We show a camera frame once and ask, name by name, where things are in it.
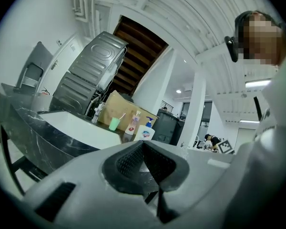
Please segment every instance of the hand sanitizer bottle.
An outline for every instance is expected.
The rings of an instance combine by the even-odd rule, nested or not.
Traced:
[[[137,135],[134,138],[134,141],[138,140],[151,140],[153,135],[154,135],[154,129],[152,129],[152,118],[151,117],[146,117],[149,118],[149,121],[147,122],[146,125],[140,125]]]
[[[140,120],[140,111],[137,110],[137,113],[133,116],[132,121],[129,123],[129,125],[127,126],[125,133],[128,135],[133,135],[134,130]]]

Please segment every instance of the cardboard box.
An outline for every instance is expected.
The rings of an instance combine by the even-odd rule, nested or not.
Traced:
[[[125,131],[128,124],[131,122],[133,115],[136,114],[137,110],[139,110],[141,114],[139,123],[134,131],[134,134],[137,134],[139,125],[146,125],[146,123],[149,121],[149,119],[146,118],[147,116],[153,118],[152,126],[154,125],[158,117],[125,100],[121,95],[118,94],[117,91],[113,91],[109,95],[106,104],[100,113],[98,121],[109,125],[112,117],[120,118],[124,113],[126,113],[117,127],[117,129]]]

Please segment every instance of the white sink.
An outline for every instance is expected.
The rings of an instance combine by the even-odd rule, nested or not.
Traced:
[[[40,117],[66,135],[95,148],[105,149],[121,144],[118,134],[97,127],[69,112],[40,114]]]

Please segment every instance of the white ceiling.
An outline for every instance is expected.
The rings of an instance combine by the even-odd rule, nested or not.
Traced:
[[[194,78],[194,70],[202,70],[206,76],[208,92],[224,120],[257,120],[253,102],[255,95],[259,96],[261,108],[266,108],[267,103],[260,96],[261,89],[248,91],[245,89],[245,82],[272,78],[276,69],[244,64],[242,61],[233,63],[223,42],[225,36],[233,35],[234,19],[243,11],[261,10],[278,19],[279,16],[268,0],[87,1],[88,19],[85,20],[85,15],[78,15],[77,19],[88,41],[103,30],[109,31],[114,16],[112,9],[119,6],[155,22],[170,36],[171,46],[179,45],[179,48],[174,49],[178,52],[182,49],[178,59],[180,68],[174,70],[174,78],[171,78],[168,89],[172,94],[176,88],[183,87],[184,83]],[[187,55],[189,67],[183,62],[184,55]]]

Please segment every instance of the spray bottle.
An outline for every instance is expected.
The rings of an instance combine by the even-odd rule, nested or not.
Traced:
[[[149,118],[149,121],[146,123],[146,125],[140,125],[137,135],[134,138],[134,141],[138,140],[151,140],[153,135],[154,135],[154,130],[152,129],[152,120],[153,118],[151,117],[146,117]]]

